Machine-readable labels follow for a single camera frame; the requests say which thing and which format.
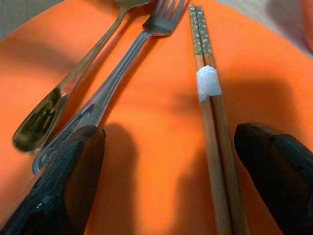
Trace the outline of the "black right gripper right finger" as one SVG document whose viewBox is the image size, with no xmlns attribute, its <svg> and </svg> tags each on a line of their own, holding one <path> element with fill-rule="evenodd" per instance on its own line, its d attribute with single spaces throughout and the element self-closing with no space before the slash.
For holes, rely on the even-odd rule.
<svg viewBox="0 0 313 235">
<path fill-rule="evenodd" d="M 312 151 L 290 134 L 251 122 L 237 125 L 234 145 L 282 233 L 311 235 Z"/>
</svg>

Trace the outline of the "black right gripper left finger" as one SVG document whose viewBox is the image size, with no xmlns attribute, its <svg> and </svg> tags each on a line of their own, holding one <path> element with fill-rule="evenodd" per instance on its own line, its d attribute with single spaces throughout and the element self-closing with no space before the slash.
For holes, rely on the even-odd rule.
<svg viewBox="0 0 313 235">
<path fill-rule="evenodd" d="M 104 159 L 104 129 L 75 131 L 0 222 L 2 235 L 82 235 Z"/>
</svg>

